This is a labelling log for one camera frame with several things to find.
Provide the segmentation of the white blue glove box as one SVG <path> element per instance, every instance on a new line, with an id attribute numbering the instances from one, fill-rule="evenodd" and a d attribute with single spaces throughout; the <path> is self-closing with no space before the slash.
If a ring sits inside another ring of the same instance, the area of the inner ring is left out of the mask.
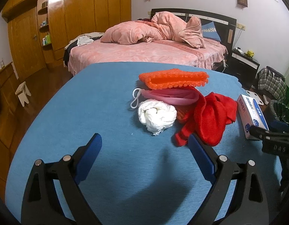
<path id="1" fill-rule="evenodd" d="M 256 99 L 247 95 L 239 95 L 237 99 L 237 105 L 245 133 L 245 138 L 247 140 L 256 140 L 256 137 L 253 137 L 249 132 L 251 126 L 269 130 L 266 119 Z"/>

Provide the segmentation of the red cloth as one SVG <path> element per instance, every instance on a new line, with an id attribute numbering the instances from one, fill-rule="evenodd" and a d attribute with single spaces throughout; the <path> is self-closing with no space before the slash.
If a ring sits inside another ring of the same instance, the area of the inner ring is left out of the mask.
<path id="1" fill-rule="evenodd" d="M 200 95 L 199 100 L 189 106 L 185 122 L 181 130 L 175 134 L 175 145 L 185 146 L 188 138 L 195 133 L 199 139 L 209 146 L 220 143 L 225 127 L 235 122 L 237 102 L 230 97 L 214 92 Z"/>

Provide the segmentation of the pink face mask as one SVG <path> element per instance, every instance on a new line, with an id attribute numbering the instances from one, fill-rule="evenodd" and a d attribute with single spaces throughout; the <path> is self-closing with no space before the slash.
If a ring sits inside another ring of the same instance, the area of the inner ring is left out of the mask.
<path id="1" fill-rule="evenodd" d="M 201 93 L 196 88 L 167 88 L 158 90 L 146 90 L 135 88 L 132 92 L 133 101 L 130 104 L 132 109 L 139 105 L 139 97 L 165 102 L 174 106 L 188 106 L 199 100 Z"/>

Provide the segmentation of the white tissue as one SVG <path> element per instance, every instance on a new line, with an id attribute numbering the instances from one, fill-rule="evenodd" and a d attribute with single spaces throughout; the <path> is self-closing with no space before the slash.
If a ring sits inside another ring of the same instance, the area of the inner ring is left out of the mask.
<path id="1" fill-rule="evenodd" d="M 155 136 L 172 127 L 176 118 L 175 107 L 163 101 L 148 99 L 139 104 L 138 119 Z"/>

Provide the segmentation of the orange foam net sleeve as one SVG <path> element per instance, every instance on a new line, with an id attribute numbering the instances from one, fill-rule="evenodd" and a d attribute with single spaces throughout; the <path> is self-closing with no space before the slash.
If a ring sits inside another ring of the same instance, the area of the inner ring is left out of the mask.
<path id="1" fill-rule="evenodd" d="M 142 73 L 139 80 L 153 90 L 181 87 L 200 87 L 208 83 L 206 72 L 188 72 L 180 69 L 170 69 Z"/>

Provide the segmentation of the black lined trash bin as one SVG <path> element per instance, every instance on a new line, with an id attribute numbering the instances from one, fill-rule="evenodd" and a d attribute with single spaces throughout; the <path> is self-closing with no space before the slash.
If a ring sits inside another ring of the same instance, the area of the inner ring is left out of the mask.
<path id="1" fill-rule="evenodd" d="M 284 122 L 289 125 L 289 107 L 277 100 L 271 100 L 269 105 L 270 112 L 274 117 L 274 120 Z"/>

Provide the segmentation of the white bathroom scale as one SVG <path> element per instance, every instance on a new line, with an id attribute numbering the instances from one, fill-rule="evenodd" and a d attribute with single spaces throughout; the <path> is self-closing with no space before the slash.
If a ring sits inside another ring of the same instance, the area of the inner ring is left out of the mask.
<path id="1" fill-rule="evenodd" d="M 248 94 L 250 97 L 254 98 L 259 105 L 261 105 L 261 106 L 264 105 L 264 102 L 262 101 L 262 99 L 259 97 L 259 95 L 256 92 L 246 90 L 246 94 Z"/>

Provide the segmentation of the plaid bag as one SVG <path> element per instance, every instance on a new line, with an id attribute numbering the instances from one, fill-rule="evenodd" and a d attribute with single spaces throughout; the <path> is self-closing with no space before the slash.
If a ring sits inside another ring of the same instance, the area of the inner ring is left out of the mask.
<path id="1" fill-rule="evenodd" d="M 287 85 L 277 74 L 277 71 L 269 67 L 262 68 L 257 74 L 258 90 L 266 90 L 276 100 L 283 101 L 287 92 Z"/>

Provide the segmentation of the black nightstand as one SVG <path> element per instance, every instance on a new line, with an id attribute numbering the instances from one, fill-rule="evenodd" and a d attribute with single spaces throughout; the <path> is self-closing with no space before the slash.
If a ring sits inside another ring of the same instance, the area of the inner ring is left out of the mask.
<path id="1" fill-rule="evenodd" d="M 226 61 L 224 73 L 237 77 L 242 87 L 249 90 L 255 81 L 259 67 L 260 64 L 257 60 L 233 49 Z"/>

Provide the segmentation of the yellow toy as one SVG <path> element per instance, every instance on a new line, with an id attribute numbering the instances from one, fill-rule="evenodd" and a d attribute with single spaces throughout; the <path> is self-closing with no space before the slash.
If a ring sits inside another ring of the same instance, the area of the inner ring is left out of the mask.
<path id="1" fill-rule="evenodd" d="M 249 57 L 249 58 L 253 58 L 253 57 L 254 57 L 254 52 L 248 50 L 248 51 L 245 53 L 245 55 L 246 55 L 247 57 Z"/>

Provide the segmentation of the blue table cloth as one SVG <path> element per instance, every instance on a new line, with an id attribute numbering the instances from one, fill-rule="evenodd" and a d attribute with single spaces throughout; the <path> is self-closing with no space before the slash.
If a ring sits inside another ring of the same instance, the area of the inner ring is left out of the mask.
<path id="1" fill-rule="evenodd" d="M 144 72 L 170 64 L 105 62 L 71 78 L 43 107 L 25 133 L 11 163 L 5 202 L 21 217 L 23 194 L 34 162 L 60 160 L 95 133 L 102 149 L 79 185 L 103 224 L 186 224 L 211 184 L 186 147 L 174 145 L 176 123 L 153 136 L 130 107 Z"/>

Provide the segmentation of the black bed headboard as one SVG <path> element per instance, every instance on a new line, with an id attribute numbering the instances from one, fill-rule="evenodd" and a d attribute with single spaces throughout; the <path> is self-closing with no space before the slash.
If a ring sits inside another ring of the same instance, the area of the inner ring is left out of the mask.
<path id="1" fill-rule="evenodd" d="M 224 45 L 230 52 L 232 50 L 232 45 L 235 37 L 235 28 L 237 25 L 237 20 L 225 15 L 216 14 L 201 10 L 192 9 L 180 9 L 180 8 L 156 8 L 151 9 L 151 18 L 157 13 L 167 11 L 171 12 L 179 18 L 185 20 L 186 22 L 193 16 L 201 19 L 202 25 L 214 22 L 217 33 L 221 39 L 222 45 Z"/>

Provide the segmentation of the white small stool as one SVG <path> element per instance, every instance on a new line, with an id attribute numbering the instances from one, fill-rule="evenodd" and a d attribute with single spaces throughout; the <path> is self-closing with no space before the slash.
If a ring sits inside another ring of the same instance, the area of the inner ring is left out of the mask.
<path id="1" fill-rule="evenodd" d="M 26 104 L 29 104 L 29 99 L 28 99 L 28 96 L 32 96 L 31 92 L 29 91 L 27 85 L 26 85 L 26 82 L 22 82 L 16 92 L 15 92 L 16 96 L 18 97 L 22 107 L 25 106 L 25 103 Z"/>

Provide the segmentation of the blue pillow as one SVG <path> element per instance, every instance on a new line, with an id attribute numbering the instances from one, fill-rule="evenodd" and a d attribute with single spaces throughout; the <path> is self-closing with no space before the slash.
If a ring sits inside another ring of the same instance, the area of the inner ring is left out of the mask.
<path id="1" fill-rule="evenodd" d="M 210 22 L 201 26 L 202 35 L 206 39 L 212 39 L 218 42 L 221 42 L 221 38 L 217 33 L 214 22 Z"/>

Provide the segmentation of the bed with pink sheet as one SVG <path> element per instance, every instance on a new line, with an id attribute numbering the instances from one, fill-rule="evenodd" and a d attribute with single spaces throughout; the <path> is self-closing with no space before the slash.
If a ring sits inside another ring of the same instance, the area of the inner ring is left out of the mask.
<path id="1" fill-rule="evenodd" d="M 132 45 L 103 43 L 101 38 L 70 51 L 68 70 L 73 75 L 90 64 L 100 62 L 158 62 L 179 64 L 211 70 L 215 64 L 225 61 L 231 52 L 221 42 L 206 39 L 205 48 L 195 49 L 186 43 L 171 40 L 139 41 Z"/>

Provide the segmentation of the pink duvet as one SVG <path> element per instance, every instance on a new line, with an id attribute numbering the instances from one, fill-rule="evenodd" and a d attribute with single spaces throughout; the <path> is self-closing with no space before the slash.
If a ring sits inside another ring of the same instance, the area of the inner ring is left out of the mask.
<path id="1" fill-rule="evenodd" d="M 101 38 L 103 43 L 121 45 L 161 40 L 186 43 L 195 49 L 205 48 L 201 20 L 195 16 L 185 22 L 168 11 L 156 13 L 151 21 L 136 20 L 117 24 L 107 29 Z"/>

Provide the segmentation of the clothes pile on bed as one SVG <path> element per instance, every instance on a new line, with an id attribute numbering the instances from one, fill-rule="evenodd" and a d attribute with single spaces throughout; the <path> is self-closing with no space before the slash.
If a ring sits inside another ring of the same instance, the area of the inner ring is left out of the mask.
<path id="1" fill-rule="evenodd" d="M 68 66 L 69 62 L 69 55 L 70 51 L 77 46 L 84 46 L 87 44 L 90 44 L 96 40 L 99 40 L 104 33 L 100 32 L 92 32 L 92 33 L 87 33 L 87 34 L 82 34 L 71 40 L 68 45 L 64 47 L 64 55 L 63 55 L 63 64 L 65 67 Z"/>

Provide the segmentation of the wooden wardrobe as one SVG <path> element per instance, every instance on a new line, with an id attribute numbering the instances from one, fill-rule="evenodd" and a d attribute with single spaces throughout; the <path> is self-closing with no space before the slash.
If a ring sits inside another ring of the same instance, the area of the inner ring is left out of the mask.
<path id="1" fill-rule="evenodd" d="M 61 63 L 78 35 L 104 32 L 131 19 L 131 0 L 8 0 L 2 9 L 20 79 Z"/>

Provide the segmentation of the wall power socket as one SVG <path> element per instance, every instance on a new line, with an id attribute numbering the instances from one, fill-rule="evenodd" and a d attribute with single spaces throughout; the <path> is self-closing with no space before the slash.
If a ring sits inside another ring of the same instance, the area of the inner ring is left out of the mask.
<path id="1" fill-rule="evenodd" d="M 238 29 L 240 29 L 240 30 L 243 30 L 243 31 L 246 30 L 246 26 L 243 25 L 243 24 L 240 24 L 240 23 L 237 23 L 237 24 L 236 24 L 236 27 L 237 27 Z"/>

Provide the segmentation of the right wall lamp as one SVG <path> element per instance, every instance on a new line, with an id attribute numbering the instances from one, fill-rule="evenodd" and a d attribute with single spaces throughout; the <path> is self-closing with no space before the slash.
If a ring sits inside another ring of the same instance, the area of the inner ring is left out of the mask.
<path id="1" fill-rule="evenodd" d="M 248 7 L 248 0 L 237 0 L 237 6 L 242 8 Z"/>

